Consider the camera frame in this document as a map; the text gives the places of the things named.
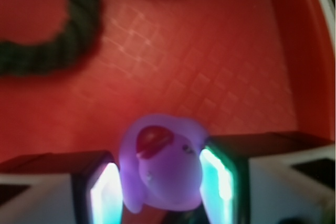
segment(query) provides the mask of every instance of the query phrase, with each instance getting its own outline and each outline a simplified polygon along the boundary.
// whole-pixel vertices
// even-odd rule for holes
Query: rubber duck
[[[125,206],[141,211],[143,204],[188,211],[201,203],[199,154],[209,134],[198,122],[151,114],[134,122],[119,153]]]

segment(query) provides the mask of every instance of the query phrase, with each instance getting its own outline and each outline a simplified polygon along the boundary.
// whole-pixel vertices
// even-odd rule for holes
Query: toy
[[[187,211],[201,202],[199,154],[208,132],[196,121],[152,114],[127,130],[120,148],[124,203],[138,213],[143,204]]]

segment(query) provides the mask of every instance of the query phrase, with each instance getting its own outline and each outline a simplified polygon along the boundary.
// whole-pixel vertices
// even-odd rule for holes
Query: duck eye
[[[182,146],[182,150],[186,153],[194,153],[194,151],[186,144]]]

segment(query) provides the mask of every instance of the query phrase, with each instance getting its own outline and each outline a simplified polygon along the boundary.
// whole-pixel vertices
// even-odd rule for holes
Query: white panel
[[[31,185],[0,207],[0,223],[76,223],[70,175],[0,174],[0,184]]]

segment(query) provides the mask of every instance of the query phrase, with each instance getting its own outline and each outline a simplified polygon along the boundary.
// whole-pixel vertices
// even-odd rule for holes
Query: glowing light
[[[93,224],[119,224],[122,188],[116,164],[109,163],[90,191]]]
[[[234,223],[233,176],[208,149],[200,154],[203,179],[201,195],[211,223]]]

